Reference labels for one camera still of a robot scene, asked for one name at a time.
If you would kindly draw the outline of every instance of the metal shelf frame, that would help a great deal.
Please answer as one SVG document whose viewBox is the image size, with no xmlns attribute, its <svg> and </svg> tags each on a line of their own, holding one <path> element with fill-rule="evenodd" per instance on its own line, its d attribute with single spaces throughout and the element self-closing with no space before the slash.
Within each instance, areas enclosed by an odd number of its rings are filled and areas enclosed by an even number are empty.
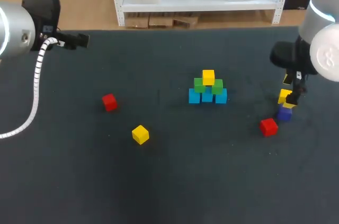
<svg viewBox="0 0 339 224">
<path fill-rule="evenodd" d="M 226 0 L 163 0 L 160 4 L 129 4 L 128 1 L 114 0 L 119 26 L 124 26 L 125 12 L 179 12 L 179 11 L 237 11 L 275 10 L 272 24 L 279 24 L 286 0 L 255 0 L 228 2 Z"/>
</svg>

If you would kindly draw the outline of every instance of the robot logo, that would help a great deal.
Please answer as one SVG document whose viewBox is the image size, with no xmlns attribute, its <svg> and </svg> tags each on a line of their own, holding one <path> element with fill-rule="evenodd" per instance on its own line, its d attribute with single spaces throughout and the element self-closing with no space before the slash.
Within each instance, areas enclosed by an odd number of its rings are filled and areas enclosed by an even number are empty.
<svg viewBox="0 0 339 224">
<path fill-rule="evenodd" d="M 339 82 L 339 24 L 319 31 L 310 47 L 311 62 L 323 77 Z"/>
<path fill-rule="evenodd" d="M 335 60 L 339 57 L 339 51 L 333 46 L 321 46 L 317 52 L 319 65 L 325 70 L 332 70 L 336 67 Z"/>
</svg>

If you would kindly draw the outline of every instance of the table surface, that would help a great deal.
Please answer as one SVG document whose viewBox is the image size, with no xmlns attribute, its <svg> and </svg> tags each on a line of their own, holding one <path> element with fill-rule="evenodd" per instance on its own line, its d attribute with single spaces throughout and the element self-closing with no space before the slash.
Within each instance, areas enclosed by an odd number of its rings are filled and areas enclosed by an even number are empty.
<svg viewBox="0 0 339 224">
<path fill-rule="evenodd" d="M 310 76 L 292 121 L 258 128 L 285 87 L 270 50 L 296 28 L 88 34 L 47 53 L 34 122 L 0 142 L 1 224 L 338 223 L 339 85 Z M 1 133 L 29 115 L 36 57 L 0 64 Z M 188 105 L 203 69 L 228 104 Z"/>
</svg>

